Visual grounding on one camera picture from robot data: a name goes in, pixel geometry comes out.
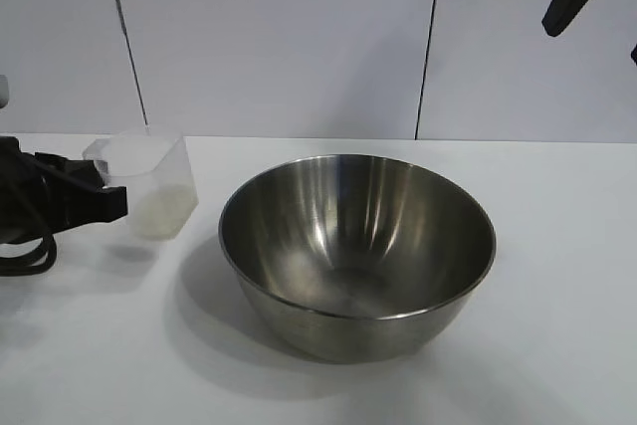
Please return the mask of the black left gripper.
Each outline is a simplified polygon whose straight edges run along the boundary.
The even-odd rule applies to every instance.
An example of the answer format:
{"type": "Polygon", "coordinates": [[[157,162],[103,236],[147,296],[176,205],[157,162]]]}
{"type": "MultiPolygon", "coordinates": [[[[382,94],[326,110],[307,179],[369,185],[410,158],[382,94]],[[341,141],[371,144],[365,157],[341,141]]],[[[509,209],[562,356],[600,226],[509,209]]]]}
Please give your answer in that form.
{"type": "MultiPolygon", "coordinates": [[[[128,213],[124,187],[103,187],[91,160],[36,152],[35,158],[94,188],[63,186],[53,193],[50,227],[81,227],[110,223],[128,213]]],[[[35,158],[20,149],[13,136],[1,137],[1,243],[22,244],[51,235],[40,210],[46,199],[35,158]]]]}

